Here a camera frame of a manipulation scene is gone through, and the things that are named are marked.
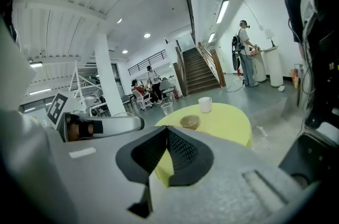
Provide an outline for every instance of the yellow tabletop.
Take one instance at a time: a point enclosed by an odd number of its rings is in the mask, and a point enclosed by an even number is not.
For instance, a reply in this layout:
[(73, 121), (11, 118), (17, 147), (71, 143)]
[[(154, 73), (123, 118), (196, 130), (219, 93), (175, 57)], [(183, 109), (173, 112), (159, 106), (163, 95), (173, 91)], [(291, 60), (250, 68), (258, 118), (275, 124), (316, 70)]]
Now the yellow tabletop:
[[(179, 109), (160, 120), (156, 126), (181, 127), (180, 120), (187, 115), (197, 115), (200, 123), (196, 131), (231, 140), (252, 147), (252, 128), (247, 116), (238, 108), (222, 103), (213, 103), (210, 113), (201, 113), (199, 105)], [(173, 164), (168, 151), (155, 169), (158, 178), (167, 186), (168, 178), (174, 174)]]

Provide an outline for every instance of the white mug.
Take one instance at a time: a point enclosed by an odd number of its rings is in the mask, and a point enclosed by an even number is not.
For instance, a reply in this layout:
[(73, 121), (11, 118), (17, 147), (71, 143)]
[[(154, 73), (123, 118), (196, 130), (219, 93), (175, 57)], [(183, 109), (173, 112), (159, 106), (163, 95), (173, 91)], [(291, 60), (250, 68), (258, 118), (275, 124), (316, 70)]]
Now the white mug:
[(212, 98), (204, 97), (198, 100), (200, 112), (209, 113), (212, 111)]

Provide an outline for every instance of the staircase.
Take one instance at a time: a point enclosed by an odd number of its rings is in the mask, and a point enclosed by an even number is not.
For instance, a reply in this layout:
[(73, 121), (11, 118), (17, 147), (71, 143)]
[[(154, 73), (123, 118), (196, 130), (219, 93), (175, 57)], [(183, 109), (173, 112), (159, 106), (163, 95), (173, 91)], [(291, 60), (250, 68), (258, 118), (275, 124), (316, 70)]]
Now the staircase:
[(220, 87), (211, 69), (196, 48), (183, 52), (189, 95)]

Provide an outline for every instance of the white t-shirt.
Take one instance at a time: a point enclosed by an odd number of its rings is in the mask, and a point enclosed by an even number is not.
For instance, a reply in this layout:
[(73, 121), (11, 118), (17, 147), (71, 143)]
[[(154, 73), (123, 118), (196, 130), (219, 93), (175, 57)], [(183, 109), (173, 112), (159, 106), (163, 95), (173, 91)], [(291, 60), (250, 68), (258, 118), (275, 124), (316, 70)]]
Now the white t-shirt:
[(158, 75), (155, 72), (155, 70), (153, 70), (152, 72), (150, 72), (150, 71), (148, 72), (148, 78), (151, 80), (153, 85), (160, 83), (160, 79), (158, 78)]
[(241, 39), (243, 45), (245, 46), (245, 49), (241, 50), (240, 53), (241, 53), (242, 55), (247, 55), (247, 56), (249, 56), (249, 45), (245, 43), (246, 40), (249, 40), (249, 37), (248, 37), (247, 32), (246, 32), (246, 29), (243, 29), (243, 28), (240, 29), (240, 31), (239, 31), (239, 37), (240, 37), (240, 39)]

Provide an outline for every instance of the ceiling light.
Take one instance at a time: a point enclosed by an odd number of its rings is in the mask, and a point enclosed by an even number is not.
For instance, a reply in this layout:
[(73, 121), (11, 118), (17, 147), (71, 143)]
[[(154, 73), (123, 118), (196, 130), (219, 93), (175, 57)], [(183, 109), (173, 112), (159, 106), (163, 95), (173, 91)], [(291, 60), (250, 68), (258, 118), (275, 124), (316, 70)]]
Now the ceiling light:
[(32, 110), (34, 110), (34, 109), (35, 109), (35, 107), (29, 108), (29, 109), (25, 110), (25, 112), (29, 112), (29, 111), (32, 111)]
[(30, 65), (32, 68), (39, 68), (39, 67), (42, 67), (42, 62), (33, 62), (33, 63), (30, 63)]
[(212, 42), (212, 40), (213, 40), (213, 38), (214, 38), (215, 35), (216, 35), (215, 33), (212, 33), (212, 34), (211, 34), (210, 39), (208, 40), (208, 43), (211, 43), (211, 42)]
[(41, 90), (41, 91), (31, 92), (30, 95), (34, 95), (34, 94), (38, 94), (38, 93), (46, 92), (46, 91), (51, 91), (51, 89), (50, 89), (50, 88), (47, 88), (47, 89), (43, 89), (43, 90)]
[(224, 14), (225, 14), (227, 6), (228, 6), (228, 2), (229, 2), (229, 0), (223, 0), (221, 8), (220, 8), (219, 16), (218, 16), (218, 19), (217, 19), (217, 23), (221, 23), (222, 18), (224, 17)]

